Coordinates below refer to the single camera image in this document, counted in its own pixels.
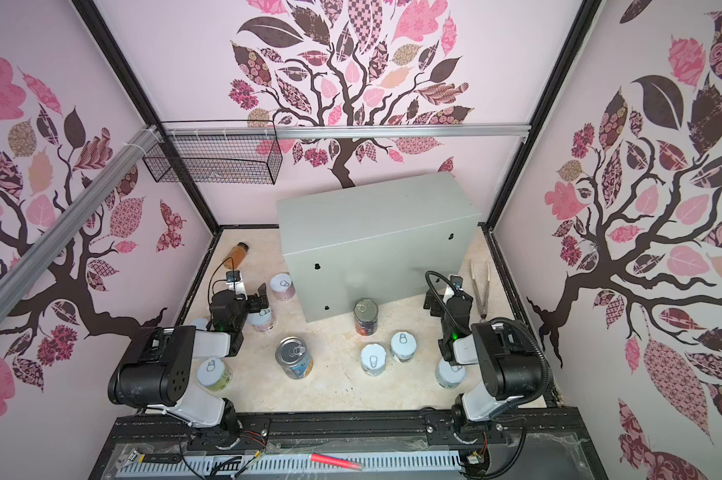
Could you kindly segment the blue label tall can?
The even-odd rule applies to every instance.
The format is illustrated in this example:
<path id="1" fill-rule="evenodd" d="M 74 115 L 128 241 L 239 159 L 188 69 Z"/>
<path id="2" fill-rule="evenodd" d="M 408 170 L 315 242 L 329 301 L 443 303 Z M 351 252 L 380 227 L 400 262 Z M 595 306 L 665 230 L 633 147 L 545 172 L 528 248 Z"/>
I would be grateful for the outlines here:
<path id="1" fill-rule="evenodd" d="M 307 343 L 297 336 L 287 337 L 279 342 L 275 360 L 285 374 L 294 380 L 305 378 L 313 366 Z"/>

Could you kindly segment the pink can white lid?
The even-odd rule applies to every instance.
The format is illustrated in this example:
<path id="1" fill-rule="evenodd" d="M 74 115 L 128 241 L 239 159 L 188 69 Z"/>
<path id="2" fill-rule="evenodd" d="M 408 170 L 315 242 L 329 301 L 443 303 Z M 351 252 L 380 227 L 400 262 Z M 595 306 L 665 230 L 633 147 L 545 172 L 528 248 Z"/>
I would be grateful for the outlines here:
<path id="1" fill-rule="evenodd" d="M 265 308 L 257 313 L 250 313 L 247 323 L 257 332 L 264 333 L 271 330 L 275 324 L 275 315 L 270 308 Z"/>

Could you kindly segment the la sicilia tomato can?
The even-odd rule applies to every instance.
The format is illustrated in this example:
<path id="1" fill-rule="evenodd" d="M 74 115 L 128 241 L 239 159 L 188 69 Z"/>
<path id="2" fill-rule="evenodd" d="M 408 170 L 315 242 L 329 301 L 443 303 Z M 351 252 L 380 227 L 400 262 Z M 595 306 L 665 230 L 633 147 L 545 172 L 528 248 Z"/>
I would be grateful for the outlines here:
<path id="1" fill-rule="evenodd" d="M 356 302 L 353 309 L 355 329 L 361 336 L 373 335 L 378 326 L 378 305 L 369 298 Z"/>

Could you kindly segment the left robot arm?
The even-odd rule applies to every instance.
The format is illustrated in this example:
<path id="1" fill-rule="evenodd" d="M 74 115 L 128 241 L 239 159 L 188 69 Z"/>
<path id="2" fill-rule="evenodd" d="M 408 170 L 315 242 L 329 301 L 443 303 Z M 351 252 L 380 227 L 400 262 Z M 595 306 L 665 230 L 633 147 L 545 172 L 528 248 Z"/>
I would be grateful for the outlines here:
<path id="1" fill-rule="evenodd" d="M 218 449 L 231 448 L 245 436 L 231 401 L 194 385 L 195 361 L 225 364 L 239 354 L 243 327 L 249 316 L 269 308 L 267 286 L 248 295 L 238 282 L 212 296 L 206 329 L 195 325 L 173 328 L 142 327 L 112 374 L 107 394 L 111 403 L 158 411 L 183 421 L 201 441 Z"/>

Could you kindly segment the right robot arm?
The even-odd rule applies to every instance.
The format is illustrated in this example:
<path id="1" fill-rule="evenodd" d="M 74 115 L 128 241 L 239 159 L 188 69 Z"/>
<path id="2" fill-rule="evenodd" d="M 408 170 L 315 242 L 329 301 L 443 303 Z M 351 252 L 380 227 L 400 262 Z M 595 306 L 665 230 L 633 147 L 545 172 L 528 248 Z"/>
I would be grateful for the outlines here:
<path id="1" fill-rule="evenodd" d="M 457 388 L 469 366 L 481 375 L 471 390 L 456 397 L 445 425 L 437 427 L 465 444 L 475 442 L 470 433 L 486 431 L 506 412 L 542 397 L 551 380 L 547 360 L 525 326 L 503 317 L 472 323 L 472 306 L 469 294 L 452 288 L 443 294 L 429 290 L 423 304 L 441 324 L 441 359 L 435 367 L 439 386 Z"/>

